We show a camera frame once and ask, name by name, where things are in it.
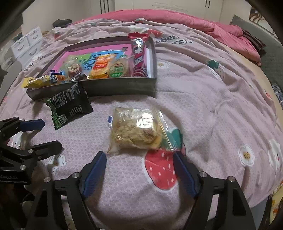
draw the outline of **strawberry print bed sheet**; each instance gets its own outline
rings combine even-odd
[[[94,112],[55,131],[51,111],[32,101],[21,88],[64,47],[90,39],[147,32],[155,42],[158,80],[156,98],[144,95],[91,97]],[[123,23],[89,20],[54,28],[41,52],[19,74],[0,107],[0,119],[43,119],[36,135],[17,135],[19,148],[58,140],[59,156],[40,161],[27,189],[34,194],[46,176],[67,178],[107,150],[108,115],[114,107],[160,109],[188,161],[212,177],[236,177],[251,207],[279,185],[283,134],[274,103],[256,77],[211,36],[181,24],[151,21]],[[99,227],[115,230],[181,229],[193,206],[175,175],[172,155],[162,151],[122,150],[107,155],[103,182],[86,204]],[[214,217],[217,198],[209,218]],[[70,215],[64,200],[66,215]]]

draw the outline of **drawer handle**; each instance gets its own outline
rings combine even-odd
[[[23,49],[23,47],[24,47],[24,45],[21,47],[21,48],[18,48],[18,50],[20,51],[20,50],[22,50]]]
[[[35,51],[33,53],[30,53],[29,55],[32,56],[36,53],[37,48],[35,49]]]

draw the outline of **orange snack package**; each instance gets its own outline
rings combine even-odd
[[[100,55],[90,74],[89,79],[96,79],[96,78],[108,78],[109,76],[109,69],[110,69],[110,62],[116,57],[116,54],[103,54]]]

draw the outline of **red wrapper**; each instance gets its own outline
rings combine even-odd
[[[146,66],[144,63],[145,42],[149,34],[147,33],[129,33],[131,39],[132,52],[134,55],[133,77],[147,77]]]

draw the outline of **metal screw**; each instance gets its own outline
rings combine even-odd
[[[45,183],[48,183],[49,181],[51,181],[51,178],[50,178],[50,177],[45,177],[45,178],[44,178],[44,182],[45,182]]]
[[[24,170],[25,170],[25,168],[26,168],[26,166],[25,166],[25,165],[21,165],[21,166],[20,166],[20,170],[23,170],[23,171],[24,171]]]
[[[206,172],[200,172],[200,176],[201,176],[202,178],[207,177],[207,173],[206,173]]]
[[[231,181],[231,182],[234,182],[236,179],[235,179],[235,177],[233,177],[233,176],[229,176],[229,177],[228,177],[228,180]]]
[[[80,173],[79,172],[74,172],[73,174],[72,174],[72,178],[78,178],[80,176]]]

